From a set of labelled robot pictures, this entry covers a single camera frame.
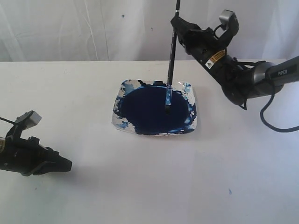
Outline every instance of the yellow label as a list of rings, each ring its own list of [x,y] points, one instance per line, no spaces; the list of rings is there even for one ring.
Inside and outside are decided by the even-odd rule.
[[[225,50],[221,50],[218,53],[214,54],[211,58],[210,61],[213,62],[214,64],[222,59],[225,56]]]
[[[4,148],[5,148],[5,139],[0,138],[0,153],[3,152]]]

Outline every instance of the dark blue paint puddle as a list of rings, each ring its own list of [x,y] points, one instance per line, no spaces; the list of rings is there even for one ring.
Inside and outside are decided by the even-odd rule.
[[[114,111],[120,118],[126,118],[135,127],[137,134],[158,135],[162,133],[190,133],[190,128],[197,113],[196,106],[189,104],[180,91],[173,91],[171,112],[165,111],[166,84],[156,81],[153,85],[138,80],[141,87],[131,89],[126,86],[128,94],[119,101]]]

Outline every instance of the white curtain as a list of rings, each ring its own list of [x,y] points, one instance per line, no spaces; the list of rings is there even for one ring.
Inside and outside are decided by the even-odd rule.
[[[0,61],[168,60],[176,0],[0,0]],[[235,11],[231,56],[299,55],[298,0],[182,0],[202,28]],[[179,46],[177,59],[191,59]]]

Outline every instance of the white table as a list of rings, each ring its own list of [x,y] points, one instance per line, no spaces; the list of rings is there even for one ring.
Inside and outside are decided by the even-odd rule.
[[[168,62],[0,63],[0,115],[42,117],[24,131],[73,161],[66,174],[23,177],[0,171],[1,224],[281,224],[299,220],[299,133],[265,127],[268,97],[231,104],[195,61],[178,61],[175,80],[198,98],[198,129],[146,137],[111,124],[125,79],[165,80]],[[266,113],[299,124],[299,84]],[[1,123],[5,136],[11,126]]]

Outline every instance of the square plate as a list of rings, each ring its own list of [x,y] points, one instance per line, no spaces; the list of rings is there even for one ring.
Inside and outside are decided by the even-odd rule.
[[[126,80],[117,95],[112,124],[119,130],[154,136],[186,134],[197,126],[195,96],[189,83],[173,84],[170,115],[165,114],[166,83]]]

